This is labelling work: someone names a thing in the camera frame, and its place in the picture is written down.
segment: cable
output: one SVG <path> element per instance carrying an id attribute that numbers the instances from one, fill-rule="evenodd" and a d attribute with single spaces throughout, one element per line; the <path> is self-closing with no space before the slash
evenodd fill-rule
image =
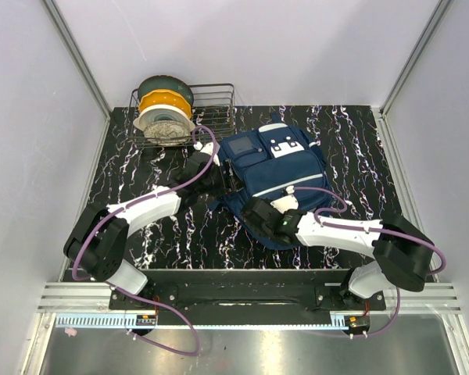
<path id="1" fill-rule="evenodd" d="M 335 223 L 329 223 L 327 222 L 326 220 L 325 221 L 321 221 L 321 218 L 320 218 L 320 214 L 321 213 L 344 213 L 346 210 L 347 210 L 347 204 L 345 203 L 345 200 L 342 199 L 341 197 L 339 197 L 336 193 L 334 193 L 333 191 L 329 191 L 327 189 L 323 189 L 321 187 L 307 187 L 307 186 L 301 186 L 301 187 L 294 187 L 294 190 L 315 190 L 315 191 L 322 191 L 322 192 L 325 192 L 327 194 L 330 194 L 331 196 L 333 196 L 334 198 L 336 198 L 339 202 L 341 202 L 342 204 L 342 208 L 340 209 L 333 209 L 333 208 L 322 208 L 322 209 L 317 209 L 315 212 L 314 212 L 314 219 L 320 224 L 320 225 L 324 225 L 326 227 L 332 227 L 332 228 L 337 228 L 337 229 L 347 229 L 347 230 L 356 230 L 356 231 L 365 231 L 365 228 L 363 227 L 356 227 L 356 226 L 353 226 L 353 225 L 345 225 L 345 224 L 335 224 Z M 389 229 L 384 229 L 384 228 L 370 228 L 370 232 L 375 232 L 375 233 L 381 233 L 381 234 L 389 234 L 389 235 L 392 235 L 392 236 L 396 236 L 396 237 L 399 237 L 399 238 L 403 238 L 403 239 L 406 239 L 408 241 L 412 241 L 412 242 L 415 242 L 419 245 L 422 245 L 422 246 L 425 246 L 427 248 L 430 248 L 433 252 L 435 252 L 436 254 L 438 254 L 440 260 L 441 260 L 441 265 L 439 266 L 439 268 L 435 269 L 435 270 L 432 270 L 430 271 L 428 274 L 429 275 L 434 275 L 436 273 L 439 273 L 441 271 L 443 271 L 445 268 L 446 268 L 446 257 L 445 255 L 442 253 L 441 250 L 439 250 L 438 248 L 436 248 L 433 244 L 427 242 L 427 241 L 424 241 L 424 240 L 421 240 L 420 238 L 417 238 L 417 237 L 414 237 L 414 236 L 410 236 L 408 234 L 404 234 L 404 233 L 400 233 L 400 232 L 396 232 L 395 230 L 389 230 Z M 368 337 L 372 337 L 372 336 L 378 336 L 379 334 L 383 334 L 384 332 L 386 332 L 391 325 L 394 324 L 396 318 L 398 317 L 399 315 L 399 308 L 401 307 L 401 294 L 399 292 L 399 288 L 396 287 L 396 294 L 397 294 L 397 297 L 396 297 L 396 308 L 395 308 L 395 311 L 394 313 L 392 314 L 392 318 L 389 320 L 389 322 L 383 326 L 380 330 L 377 330 L 375 332 L 372 332 L 371 334 L 368 334 Z M 365 336 L 354 336 L 355 338 L 366 338 Z"/>
<path id="2" fill-rule="evenodd" d="M 193 141 L 195 140 L 195 132 L 200 130 L 200 129 L 203 129 L 204 131 L 206 131 L 209 136 L 212 138 L 212 142 L 213 142 L 213 151 L 212 151 L 212 155 L 210 156 L 210 159 L 209 161 L 207 162 L 207 164 L 203 167 L 203 169 L 196 175 L 194 176 L 192 179 L 184 182 L 183 184 L 180 184 L 180 185 L 177 185 L 176 187 L 172 187 L 171 189 L 169 190 L 165 190 L 165 191 L 160 191 L 159 193 L 155 193 L 155 194 L 152 194 L 152 195 L 146 195 L 144 197 L 140 197 L 138 199 L 135 199 L 134 201 L 130 202 L 128 205 L 126 205 L 125 207 L 120 207 L 118 209 L 116 209 L 115 211 L 113 212 L 110 212 L 107 216 L 105 216 L 104 218 L 102 218 L 101 221 L 99 221 L 97 223 L 97 225 L 94 227 L 94 229 L 92 230 L 92 232 L 87 236 L 87 238 L 85 239 L 84 241 L 84 244 L 81 246 L 81 249 L 80 251 L 78 252 L 78 255 L 77 257 L 75 258 L 75 261 L 74 261 L 74 264 L 73 264 L 73 269 L 71 270 L 71 276 L 73 277 L 73 279 L 75 281 L 82 281 L 82 280 L 87 280 L 89 277 L 79 277 L 77 272 L 78 272 L 78 267 L 80 266 L 80 261 L 81 259 L 83 258 L 84 256 L 84 253 L 85 251 L 87 250 L 88 248 L 88 245 L 90 244 L 90 242 L 92 241 L 92 239 L 95 237 L 95 235 L 97 234 L 97 232 L 102 228 L 102 226 L 104 224 L 106 224 L 109 220 L 111 220 L 114 216 L 118 215 L 119 213 L 125 211 L 126 209 L 129 209 L 130 207 L 133 207 L 134 205 L 137 205 L 138 203 L 141 203 L 141 202 L 144 202 L 144 201 L 147 201 L 149 199 L 152 199 L 152 198 L 157 198 L 161 195 L 164 195 L 164 194 L 169 194 L 169 193 L 172 193 L 173 191 L 177 191 L 177 190 L 180 190 L 182 188 L 185 188 L 186 186 L 192 184 L 193 182 L 197 181 L 209 168 L 210 166 L 212 165 L 213 163 L 213 159 L 215 158 L 217 152 L 219 151 L 219 145 L 216 143 L 216 138 L 213 134 L 213 132 L 208 128 L 208 127 L 205 127 L 203 125 L 198 125 L 197 127 L 195 127 L 195 129 L 193 129 L 192 131 L 192 137 L 193 137 Z M 169 352 L 172 352 L 172 353 L 175 353 L 175 354 L 180 354 L 180 355 L 188 355 L 188 356 L 197 356 L 199 354 L 199 351 L 200 351 L 200 341 L 199 341 L 199 336 L 198 336 L 198 332 L 196 332 L 195 328 L 193 327 L 193 325 L 191 324 L 191 322 L 178 310 L 176 310 L 174 307 L 172 306 L 169 306 L 169 305 L 166 305 L 162 302 L 156 302 L 156 301 L 152 301 L 150 299 L 146 299 L 146 298 L 143 298 L 143 297 L 139 297 L 137 295 L 133 295 L 131 294 L 129 291 L 125 291 L 124 289 L 122 289 L 121 287 L 116 287 L 116 290 L 118 290 L 120 293 L 126 295 L 127 297 L 129 298 L 132 298 L 132 299 L 135 299 L 137 301 L 140 301 L 140 302 L 144 302 L 144 303 L 148 303 L 150 305 L 154 305 L 154 306 L 159 306 L 159 307 L 163 307 L 164 309 L 168 309 L 170 310 L 172 313 L 176 314 L 177 316 L 179 316 L 187 325 L 188 327 L 190 328 L 191 332 L 193 333 L 193 336 L 195 338 L 195 343 L 196 343 L 196 349 L 193 351 L 193 352 L 183 352 L 181 350 L 177 350 L 177 349 L 174 349 L 174 348 L 171 348 L 169 346 L 165 346 L 163 344 L 160 344 L 159 342 L 156 342 L 156 341 L 153 341 L 153 340 L 149 340 L 148 338 L 145 338 L 145 337 L 141 337 L 141 336 L 138 336 L 136 334 L 134 334 L 134 338 L 139 338 L 145 342 L 148 342 L 149 344 L 152 344 L 152 345 L 155 345 L 161 349 L 165 349 L 165 350 L 168 350 Z"/>
<path id="3" fill-rule="evenodd" d="M 326 227 L 331 227 L 331 228 L 337 228 L 337 229 L 347 229 L 347 230 L 356 230 L 359 232 L 364 232 L 365 228 L 364 227 L 356 227 L 353 225 L 345 225 L 345 224 L 335 224 L 335 223 L 329 223 L 326 220 L 322 221 L 320 218 L 321 213 L 343 213 L 347 210 L 347 204 L 345 203 L 345 200 L 339 197 L 336 193 L 333 191 L 329 191 L 327 189 L 323 189 L 321 187 L 307 187 L 307 186 L 302 186 L 302 187 L 294 187 L 294 190 L 315 190 L 315 191 L 323 191 L 325 193 L 328 193 L 332 195 L 334 198 L 336 198 L 339 202 L 342 204 L 341 209 L 333 209 L 333 208 L 322 208 L 322 209 L 317 209 L 314 212 L 314 219 L 321 225 L 325 225 Z M 436 248 L 432 243 L 421 240 L 420 238 L 410 236 L 409 234 L 404 234 L 400 232 L 396 232 L 395 230 L 389 230 L 389 229 L 384 229 L 384 228 L 370 228 L 370 232 L 375 232 L 375 233 L 381 233 L 381 234 L 389 234 L 391 236 L 403 238 L 408 241 L 415 242 L 416 244 L 425 246 L 426 248 L 430 248 L 433 252 L 435 252 L 440 261 L 441 265 L 432 271 L 429 271 L 428 275 L 434 275 L 436 273 L 440 273 L 446 268 L 446 257 L 442 253 L 441 250 Z"/>

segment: black marble table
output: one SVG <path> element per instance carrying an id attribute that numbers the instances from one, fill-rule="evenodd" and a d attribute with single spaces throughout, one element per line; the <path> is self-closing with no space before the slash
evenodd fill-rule
<path id="1" fill-rule="evenodd" d="M 238 131 L 270 123 L 270 112 L 307 129 L 328 158 L 333 190 L 349 204 L 345 219 L 377 219 L 401 208 L 385 153 L 368 106 L 240 106 Z M 164 184 L 192 148 L 138 149 L 127 140 L 127 110 L 113 113 L 89 202 L 124 202 Z M 335 269 L 367 263 L 337 248 L 299 247 L 271 251 L 253 240 L 226 211 L 210 211 L 208 196 L 185 212 L 147 226 L 131 236 L 125 258 L 141 269 Z"/>

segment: white wall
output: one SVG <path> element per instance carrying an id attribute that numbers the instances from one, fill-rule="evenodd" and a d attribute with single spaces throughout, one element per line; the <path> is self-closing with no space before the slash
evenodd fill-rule
<path id="1" fill-rule="evenodd" d="M 57 0 L 110 105 L 150 75 L 238 104 L 380 105 L 437 0 Z"/>
<path id="2" fill-rule="evenodd" d="M 454 2 L 388 119 L 469 327 L 469 0 Z"/>
<path id="3" fill-rule="evenodd" d="M 38 0 L 0 0 L 0 374 L 56 280 L 104 119 Z"/>

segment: backpack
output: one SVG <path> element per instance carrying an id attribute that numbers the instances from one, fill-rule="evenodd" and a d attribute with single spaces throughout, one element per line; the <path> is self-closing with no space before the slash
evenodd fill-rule
<path id="1" fill-rule="evenodd" d="M 311 135 L 298 127 L 275 122 L 224 138 L 217 156 L 221 164 L 231 164 L 245 186 L 219 198 L 211 208 L 220 205 L 228 209 L 252 237 L 269 249 L 294 248 L 254 233 L 243 223 L 242 209 L 252 197 L 270 201 L 282 198 L 286 195 L 284 189 L 291 185 L 330 190 L 325 157 Z M 296 191 L 294 196 L 304 211 L 330 207 L 332 200 L 330 194 L 322 191 Z"/>

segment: white stripe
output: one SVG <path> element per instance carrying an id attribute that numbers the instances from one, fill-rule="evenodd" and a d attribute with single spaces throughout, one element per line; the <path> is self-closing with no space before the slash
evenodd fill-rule
<path id="1" fill-rule="evenodd" d="M 263 133 L 264 131 L 269 131 L 273 129 L 279 129 L 280 127 L 288 127 L 286 123 L 270 123 L 269 125 L 264 125 L 263 127 L 259 128 L 259 133 Z"/>
<path id="2" fill-rule="evenodd" d="M 320 177 L 323 177 L 323 174 L 320 173 L 320 174 L 314 174 L 313 176 L 308 176 L 308 177 L 303 177 L 303 178 L 299 178 L 298 180 L 293 180 L 293 181 L 290 181 L 286 184 L 282 184 L 282 185 L 278 185 L 278 186 L 275 186 L 275 187 L 272 187 L 271 189 L 266 189 L 266 190 L 263 190 L 263 191 L 260 191 L 256 194 L 253 195 L 253 197 L 259 197 L 261 195 L 265 195 L 267 193 L 271 193 L 272 191 L 275 191 L 275 190 L 278 190 L 278 189 L 282 189 L 282 188 L 286 188 L 287 186 L 290 186 L 290 185 L 293 185 L 293 184 L 298 184 L 299 182 L 304 182 L 304 181 L 309 181 L 309 180 L 312 180 L 312 179 L 315 179 L 315 178 L 320 178 Z"/>

